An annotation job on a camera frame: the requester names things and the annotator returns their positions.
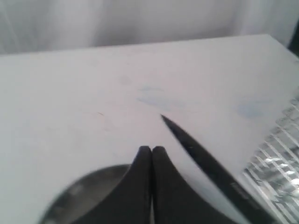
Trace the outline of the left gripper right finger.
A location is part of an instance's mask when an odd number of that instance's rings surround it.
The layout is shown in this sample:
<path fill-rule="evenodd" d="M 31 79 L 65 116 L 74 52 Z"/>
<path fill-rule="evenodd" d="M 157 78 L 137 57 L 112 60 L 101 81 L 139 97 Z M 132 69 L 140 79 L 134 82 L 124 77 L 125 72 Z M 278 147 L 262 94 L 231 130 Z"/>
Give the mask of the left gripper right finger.
<path fill-rule="evenodd" d="M 151 189 L 156 224 L 234 224 L 185 181 L 162 146 L 152 149 Z"/>

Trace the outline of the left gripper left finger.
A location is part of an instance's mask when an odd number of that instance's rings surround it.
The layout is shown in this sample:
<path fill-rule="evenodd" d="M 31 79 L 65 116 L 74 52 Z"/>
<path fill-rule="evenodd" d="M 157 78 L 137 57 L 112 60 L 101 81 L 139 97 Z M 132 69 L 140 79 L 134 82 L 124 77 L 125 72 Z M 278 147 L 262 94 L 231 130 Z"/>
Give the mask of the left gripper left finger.
<path fill-rule="evenodd" d="M 102 202 L 76 224 L 149 224 L 152 152 L 141 146 L 130 168 Z"/>

